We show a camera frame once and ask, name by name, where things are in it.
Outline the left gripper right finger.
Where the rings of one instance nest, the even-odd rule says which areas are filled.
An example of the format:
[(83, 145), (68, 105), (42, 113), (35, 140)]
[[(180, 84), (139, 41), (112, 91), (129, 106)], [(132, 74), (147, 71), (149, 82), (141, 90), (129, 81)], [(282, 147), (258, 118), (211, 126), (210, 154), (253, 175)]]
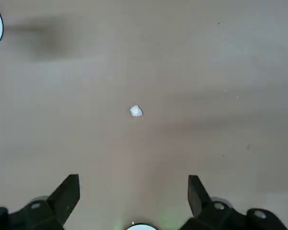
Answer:
[(222, 201), (209, 196), (197, 175), (188, 177), (188, 202), (193, 217), (183, 230), (286, 230), (284, 223), (271, 211), (251, 208), (241, 214)]

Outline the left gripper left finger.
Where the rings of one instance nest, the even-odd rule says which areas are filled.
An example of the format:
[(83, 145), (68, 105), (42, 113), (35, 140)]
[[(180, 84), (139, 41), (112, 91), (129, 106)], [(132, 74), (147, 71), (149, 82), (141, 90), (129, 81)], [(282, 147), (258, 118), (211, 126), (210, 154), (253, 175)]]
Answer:
[(62, 230), (79, 199), (79, 175), (70, 174), (52, 194), (36, 197), (18, 211), (0, 207), (0, 230)]

